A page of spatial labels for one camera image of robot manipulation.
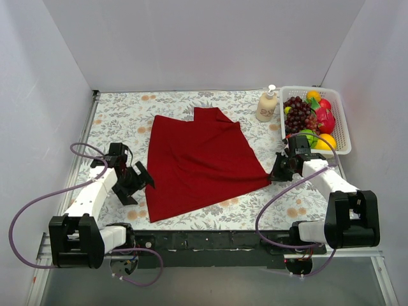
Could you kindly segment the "red t-shirt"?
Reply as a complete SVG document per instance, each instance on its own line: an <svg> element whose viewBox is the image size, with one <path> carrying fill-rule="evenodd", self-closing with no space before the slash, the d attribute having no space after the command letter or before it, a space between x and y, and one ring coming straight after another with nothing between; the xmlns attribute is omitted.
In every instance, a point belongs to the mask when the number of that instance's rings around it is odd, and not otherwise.
<svg viewBox="0 0 408 306"><path fill-rule="evenodd" d="M241 196L270 184L239 122L218 108L195 108L194 119L157 115L150 134L145 190L150 222Z"/></svg>

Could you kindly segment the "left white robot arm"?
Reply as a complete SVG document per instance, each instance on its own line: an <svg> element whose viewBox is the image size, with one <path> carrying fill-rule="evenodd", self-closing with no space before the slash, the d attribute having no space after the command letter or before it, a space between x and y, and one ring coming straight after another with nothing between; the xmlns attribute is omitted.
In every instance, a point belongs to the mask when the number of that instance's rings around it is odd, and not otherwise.
<svg viewBox="0 0 408 306"><path fill-rule="evenodd" d="M99 268L105 254L116 249L131 254L136 246L128 223L98 226L98 215L114 193L124 205L135 205L135 192L154 186L141 162L131 164L133 154L123 143L111 143L107 154L92 159L89 183L62 216L51 218L48 230L53 264L58 268Z"/></svg>

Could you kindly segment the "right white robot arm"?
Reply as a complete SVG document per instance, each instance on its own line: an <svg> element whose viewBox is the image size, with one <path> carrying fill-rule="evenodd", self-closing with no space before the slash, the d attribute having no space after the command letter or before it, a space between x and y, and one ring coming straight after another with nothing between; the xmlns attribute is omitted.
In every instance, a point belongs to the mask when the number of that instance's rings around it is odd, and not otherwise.
<svg viewBox="0 0 408 306"><path fill-rule="evenodd" d="M330 168L325 157L313 153L306 134L286 140L270 173L272 182L290 182L294 174L309 182L327 200L323 221L297 221L289 229L289 248L305 252L312 243L333 249L376 247L380 242L377 196L362 191Z"/></svg>

